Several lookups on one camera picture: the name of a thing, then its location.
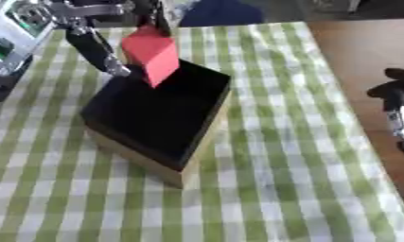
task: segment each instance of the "wooden table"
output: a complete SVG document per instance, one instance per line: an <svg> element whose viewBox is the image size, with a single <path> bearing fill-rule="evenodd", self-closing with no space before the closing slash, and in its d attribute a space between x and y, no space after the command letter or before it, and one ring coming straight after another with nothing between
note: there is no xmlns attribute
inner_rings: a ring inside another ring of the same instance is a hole
<svg viewBox="0 0 404 242"><path fill-rule="evenodd" d="M404 20L311 23L360 123L404 199L404 154L388 129L382 102L366 91L389 81L383 70L404 68Z"/></svg>

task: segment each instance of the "table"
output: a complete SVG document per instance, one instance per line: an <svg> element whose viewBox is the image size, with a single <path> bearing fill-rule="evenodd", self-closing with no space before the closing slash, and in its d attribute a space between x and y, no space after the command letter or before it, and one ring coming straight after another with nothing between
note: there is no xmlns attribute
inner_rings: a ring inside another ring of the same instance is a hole
<svg viewBox="0 0 404 242"><path fill-rule="evenodd" d="M389 81L383 70L404 68L404 20L309 23L313 36L380 159L404 198L404 154L389 132L382 101L366 91Z"/></svg>
<svg viewBox="0 0 404 242"><path fill-rule="evenodd" d="M182 28L177 44L234 77L194 181L95 147L78 112L109 77L56 32L0 110L0 241L404 241L404 204L305 24Z"/></svg>

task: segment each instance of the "cardboard box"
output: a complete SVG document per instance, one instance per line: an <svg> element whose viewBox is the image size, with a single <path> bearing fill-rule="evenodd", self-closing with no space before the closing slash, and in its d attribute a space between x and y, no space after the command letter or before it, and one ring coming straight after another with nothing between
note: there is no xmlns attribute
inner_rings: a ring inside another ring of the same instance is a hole
<svg viewBox="0 0 404 242"><path fill-rule="evenodd" d="M156 89L113 78L83 109L88 133L177 187L194 173L230 104L230 77L180 60Z"/></svg>

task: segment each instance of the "floor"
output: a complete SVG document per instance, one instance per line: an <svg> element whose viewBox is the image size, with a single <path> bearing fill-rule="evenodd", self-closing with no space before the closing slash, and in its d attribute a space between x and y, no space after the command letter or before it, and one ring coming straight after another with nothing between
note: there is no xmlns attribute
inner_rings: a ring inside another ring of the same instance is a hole
<svg viewBox="0 0 404 242"><path fill-rule="evenodd" d="M404 18L404 0L363 0L358 11L323 11L313 0L240 0L262 9L265 22ZM321 0L341 2L344 0Z"/></svg>

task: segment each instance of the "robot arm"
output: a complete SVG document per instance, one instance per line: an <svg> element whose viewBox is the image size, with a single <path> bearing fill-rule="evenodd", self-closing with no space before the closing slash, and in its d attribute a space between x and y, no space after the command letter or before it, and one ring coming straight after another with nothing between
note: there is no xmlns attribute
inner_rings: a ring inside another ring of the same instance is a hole
<svg viewBox="0 0 404 242"><path fill-rule="evenodd" d="M32 53L51 31L64 29L66 39L99 71L113 76L141 75L137 66L121 63L93 21L107 15L137 18L165 36L170 24L164 0L0 0L0 102L30 65Z"/></svg>

